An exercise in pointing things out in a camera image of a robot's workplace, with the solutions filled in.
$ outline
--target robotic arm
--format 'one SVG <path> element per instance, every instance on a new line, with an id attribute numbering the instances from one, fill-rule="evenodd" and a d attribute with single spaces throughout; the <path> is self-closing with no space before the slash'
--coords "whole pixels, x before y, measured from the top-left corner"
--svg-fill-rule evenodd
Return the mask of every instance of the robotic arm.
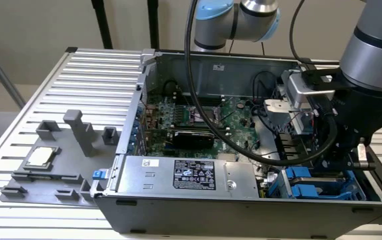
<path id="1" fill-rule="evenodd" d="M 382 0 L 366 3 L 332 83 L 347 86 L 331 101 L 338 111 L 336 147 L 346 152 L 367 146 L 382 128 Z"/>
<path id="2" fill-rule="evenodd" d="M 196 5 L 194 50 L 224 52 L 227 39 L 262 42 L 279 24 L 276 0 L 200 0 Z"/>

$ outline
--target metal table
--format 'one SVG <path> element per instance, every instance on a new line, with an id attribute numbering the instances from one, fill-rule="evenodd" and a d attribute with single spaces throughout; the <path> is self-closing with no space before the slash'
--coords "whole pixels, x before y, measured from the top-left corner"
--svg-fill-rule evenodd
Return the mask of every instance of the metal table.
<path id="1" fill-rule="evenodd" d="M 140 55 L 140 51 L 79 49 L 62 56 L 0 138 L 0 189 L 37 139 L 35 129 L 41 120 L 63 123 L 67 109 L 80 109 L 83 120 L 95 129 L 102 130 L 107 125 L 122 130 L 127 112 L 116 103 L 128 100 L 124 92 L 138 80 L 132 75 L 140 71 Z M 382 161 L 382 129 L 372 137 L 371 147 Z M 0 202 L 0 239 L 115 240 L 166 239 L 166 236 L 118 234 L 96 208 Z M 170 239 L 207 237 L 171 236 Z M 363 239 L 382 240 L 382 225 L 363 225 L 339 238 Z"/>

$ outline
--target warning label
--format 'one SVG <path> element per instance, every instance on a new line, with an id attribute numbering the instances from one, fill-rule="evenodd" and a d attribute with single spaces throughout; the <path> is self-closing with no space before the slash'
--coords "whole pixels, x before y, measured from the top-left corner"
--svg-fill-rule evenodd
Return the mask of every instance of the warning label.
<path id="1" fill-rule="evenodd" d="M 172 186 L 175 189 L 216 190 L 214 162 L 175 160 Z"/>

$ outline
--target white wall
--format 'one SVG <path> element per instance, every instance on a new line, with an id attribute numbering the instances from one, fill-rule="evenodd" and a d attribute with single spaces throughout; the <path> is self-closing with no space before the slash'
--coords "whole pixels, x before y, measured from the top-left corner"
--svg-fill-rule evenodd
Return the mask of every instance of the white wall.
<path id="1" fill-rule="evenodd" d="M 288 29 L 298 0 L 279 0 L 282 19 L 264 44 L 267 55 L 291 56 Z M 159 0 L 160 48 L 183 49 L 190 0 Z M 307 0 L 296 19 L 302 57 L 338 60 L 364 4 L 359 0 Z M 146 0 L 106 0 L 116 49 L 150 47 Z M 15 83 L 40 84 L 68 46 L 102 48 L 91 0 L 0 0 L 0 65 Z M 236 41 L 234 53 L 262 54 L 260 44 Z"/>

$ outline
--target processor chip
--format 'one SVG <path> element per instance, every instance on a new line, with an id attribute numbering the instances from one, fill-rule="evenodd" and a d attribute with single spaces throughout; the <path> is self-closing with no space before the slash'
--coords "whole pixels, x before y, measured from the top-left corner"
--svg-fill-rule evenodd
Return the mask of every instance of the processor chip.
<path id="1" fill-rule="evenodd" d="M 43 166 L 49 161 L 52 154 L 53 149 L 51 147 L 37 147 L 28 158 L 27 165 Z"/>
<path id="2" fill-rule="evenodd" d="M 211 109 L 204 109 L 204 113 L 206 113 L 208 119 L 214 122 L 215 121 L 214 111 Z M 194 114 L 194 122 L 195 123 L 203 123 L 204 122 L 204 120 L 200 116 L 200 113 L 198 111 L 195 111 L 195 114 Z"/>

